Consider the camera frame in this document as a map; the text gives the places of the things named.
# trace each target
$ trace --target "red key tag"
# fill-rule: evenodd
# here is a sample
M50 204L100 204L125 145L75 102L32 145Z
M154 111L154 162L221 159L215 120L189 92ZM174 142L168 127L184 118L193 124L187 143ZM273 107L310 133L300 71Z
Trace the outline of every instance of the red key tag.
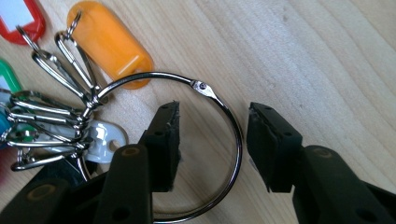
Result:
M35 42L44 34L44 17L34 0L0 0L0 35L11 43L26 45L17 25Z

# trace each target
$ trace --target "wooden table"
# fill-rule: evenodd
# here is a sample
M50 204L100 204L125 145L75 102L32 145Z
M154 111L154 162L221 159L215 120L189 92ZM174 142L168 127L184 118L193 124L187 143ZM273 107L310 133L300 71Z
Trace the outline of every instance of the wooden table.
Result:
M77 1L37 1L49 52ZM156 70L203 80L233 109L246 134L248 106L275 108L304 137L342 155L364 181L396 193L396 2L103 1L152 56ZM31 49L0 38L0 57L25 90L70 105L78 98L31 59ZM109 82L106 75L99 74ZM151 80L118 90L95 118L120 125L135 143L160 105L181 103L182 162L174 192L155 194L156 211L192 208L229 171L233 139L216 110L189 88ZM0 208L38 169L13 173L16 149L0 152ZM245 149L229 195L188 223L296 223L290 194L269 194Z

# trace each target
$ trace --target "green key tag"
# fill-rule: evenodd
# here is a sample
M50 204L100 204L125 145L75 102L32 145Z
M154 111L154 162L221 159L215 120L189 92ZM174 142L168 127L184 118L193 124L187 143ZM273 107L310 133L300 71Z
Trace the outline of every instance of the green key tag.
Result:
M21 91L21 85L9 64L0 59L0 88L11 92Z
M21 91L21 85L12 72L11 67L2 59L0 59L0 88L11 92ZM0 103L5 106L9 104L9 93L0 92ZM10 127L10 123L3 110L0 109L0 134ZM0 143L0 149L6 146L6 143Z

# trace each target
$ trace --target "screw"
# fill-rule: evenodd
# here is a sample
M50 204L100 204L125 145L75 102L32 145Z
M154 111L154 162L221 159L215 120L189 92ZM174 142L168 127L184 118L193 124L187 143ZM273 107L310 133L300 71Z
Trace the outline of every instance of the screw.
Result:
M204 82L202 82L201 84L199 84L199 89L204 90L206 89L206 84Z

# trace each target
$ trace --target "orange key tag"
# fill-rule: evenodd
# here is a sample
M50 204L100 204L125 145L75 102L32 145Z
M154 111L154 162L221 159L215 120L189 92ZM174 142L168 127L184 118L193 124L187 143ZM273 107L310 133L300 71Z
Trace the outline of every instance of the orange key tag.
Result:
M100 3L86 1L75 4L67 15L70 26L81 12L73 39L113 80L133 73L153 70L153 61L122 22ZM148 79L127 83L125 89L138 89Z

